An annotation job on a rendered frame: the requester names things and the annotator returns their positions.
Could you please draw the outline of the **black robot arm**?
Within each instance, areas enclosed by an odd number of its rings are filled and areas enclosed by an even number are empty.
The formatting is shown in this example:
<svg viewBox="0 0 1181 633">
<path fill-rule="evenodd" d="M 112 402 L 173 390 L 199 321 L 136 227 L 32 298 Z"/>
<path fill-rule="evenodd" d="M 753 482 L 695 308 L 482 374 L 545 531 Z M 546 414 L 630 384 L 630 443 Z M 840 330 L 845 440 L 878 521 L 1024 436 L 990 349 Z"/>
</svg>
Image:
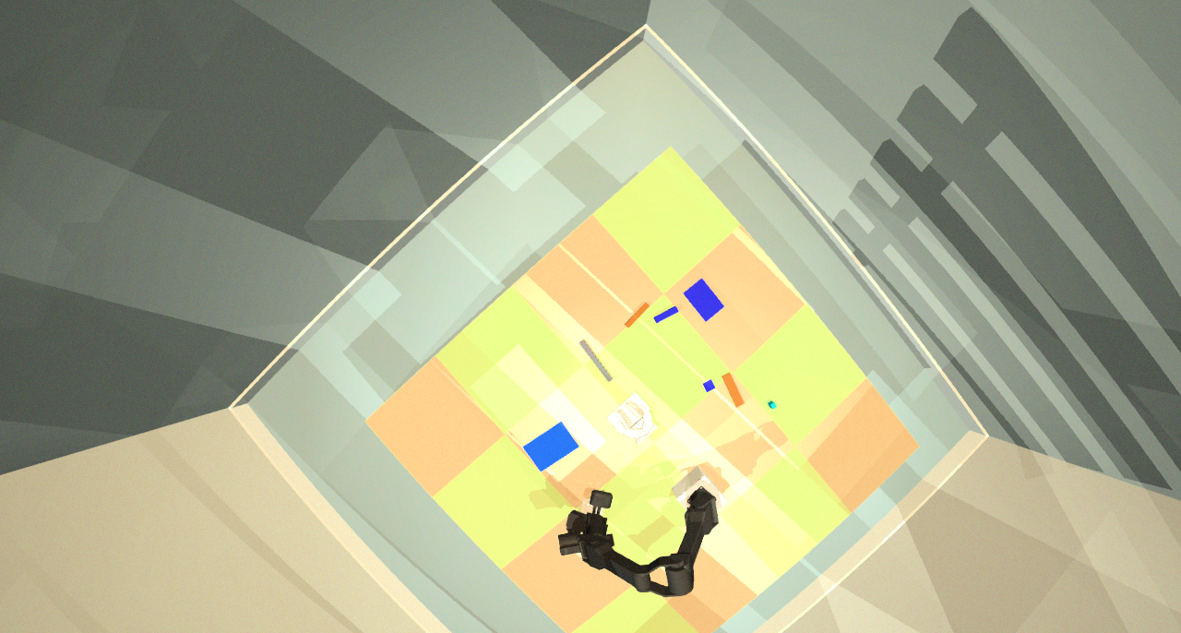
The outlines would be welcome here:
<svg viewBox="0 0 1181 633">
<path fill-rule="evenodd" d="M 655 592 L 663 598 L 687 595 L 694 590 L 694 563 L 703 543 L 704 535 L 710 535 L 720 524 L 717 514 L 716 497 L 704 487 L 698 487 L 690 498 L 685 513 L 685 536 L 676 554 L 655 557 L 650 565 L 638 565 L 637 561 L 614 552 L 614 535 L 606 533 L 603 526 L 588 526 L 590 513 L 572 510 L 567 516 L 566 531 L 557 533 L 557 550 L 561 555 L 581 553 L 585 563 L 590 568 L 607 570 L 624 579 L 638 592 Z M 690 501 L 690 502 L 689 502 Z M 586 531 L 586 533 L 585 533 Z M 650 579 L 650 573 L 665 567 L 667 585 L 659 585 Z"/>
</svg>

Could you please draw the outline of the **blue flat plate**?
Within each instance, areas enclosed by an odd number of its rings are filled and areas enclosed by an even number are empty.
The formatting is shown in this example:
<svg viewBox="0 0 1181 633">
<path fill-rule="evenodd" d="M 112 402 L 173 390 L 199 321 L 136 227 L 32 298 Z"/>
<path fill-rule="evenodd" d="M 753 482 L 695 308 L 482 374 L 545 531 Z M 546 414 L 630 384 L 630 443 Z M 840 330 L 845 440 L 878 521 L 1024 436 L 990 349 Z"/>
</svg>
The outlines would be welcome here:
<svg viewBox="0 0 1181 633">
<path fill-rule="evenodd" d="M 578 441 L 572 438 L 562 422 L 557 422 L 556 426 L 539 435 L 534 441 L 529 441 L 524 449 L 539 471 L 543 471 L 578 448 Z"/>
</svg>

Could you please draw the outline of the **orange flat bar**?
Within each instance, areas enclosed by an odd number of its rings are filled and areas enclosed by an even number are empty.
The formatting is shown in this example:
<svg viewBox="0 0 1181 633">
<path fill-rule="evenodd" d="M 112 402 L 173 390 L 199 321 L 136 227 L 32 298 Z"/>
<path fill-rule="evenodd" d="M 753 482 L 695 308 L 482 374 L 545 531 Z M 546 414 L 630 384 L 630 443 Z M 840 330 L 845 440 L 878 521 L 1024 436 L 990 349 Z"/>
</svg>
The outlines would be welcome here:
<svg viewBox="0 0 1181 633">
<path fill-rule="evenodd" d="M 744 403 L 742 402 L 738 389 L 735 387 L 733 377 L 730 374 L 730 372 L 727 374 L 722 376 L 722 379 L 724 379 L 730 394 L 733 394 L 735 407 L 739 406 L 740 403 Z"/>
</svg>

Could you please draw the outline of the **dark grey long flat bar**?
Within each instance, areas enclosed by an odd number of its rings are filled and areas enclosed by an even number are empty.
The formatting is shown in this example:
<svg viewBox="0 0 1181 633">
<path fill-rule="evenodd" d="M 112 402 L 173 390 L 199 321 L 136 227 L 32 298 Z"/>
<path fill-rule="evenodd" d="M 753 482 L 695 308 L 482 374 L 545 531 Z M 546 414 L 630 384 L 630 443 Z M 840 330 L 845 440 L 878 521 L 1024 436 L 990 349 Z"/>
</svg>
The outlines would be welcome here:
<svg viewBox="0 0 1181 633">
<path fill-rule="evenodd" d="M 585 340 L 580 341 L 579 344 L 581 344 L 581 347 L 585 350 L 585 352 L 587 353 L 587 355 L 590 357 L 590 360 L 593 360 L 593 363 L 595 363 L 596 368 L 599 368 L 599 371 L 602 372 L 602 376 L 606 377 L 606 379 L 608 381 L 611 381 L 613 378 L 608 374 L 608 372 L 606 371 L 606 368 L 603 368 L 602 363 L 600 363 L 598 360 L 598 357 L 594 354 L 594 352 L 590 350 L 590 347 L 588 347 L 588 344 L 585 342 Z"/>
</svg>

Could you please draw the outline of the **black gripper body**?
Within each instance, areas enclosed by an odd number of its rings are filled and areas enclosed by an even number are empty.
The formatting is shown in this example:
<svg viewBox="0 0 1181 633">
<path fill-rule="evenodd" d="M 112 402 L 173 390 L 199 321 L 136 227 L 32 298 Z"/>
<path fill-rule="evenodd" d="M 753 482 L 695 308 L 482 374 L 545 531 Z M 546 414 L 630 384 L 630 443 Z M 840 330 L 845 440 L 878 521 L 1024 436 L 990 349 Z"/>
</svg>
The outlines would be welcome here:
<svg viewBox="0 0 1181 633">
<path fill-rule="evenodd" d="M 590 492 L 590 505 L 593 505 L 593 514 L 590 514 L 590 521 L 588 520 L 588 526 L 586 527 L 586 531 L 590 526 L 603 526 L 603 528 L 607 531 L 608 528 L 608 526 L 606 524 L 607 517 L 602 516 L 602 508 L 611 508 L 612 501 L 613 501 L 613 495 L 611 492 L 603 492 L 595 489 L 593 490 L 593 492 Z"/>
</svg>

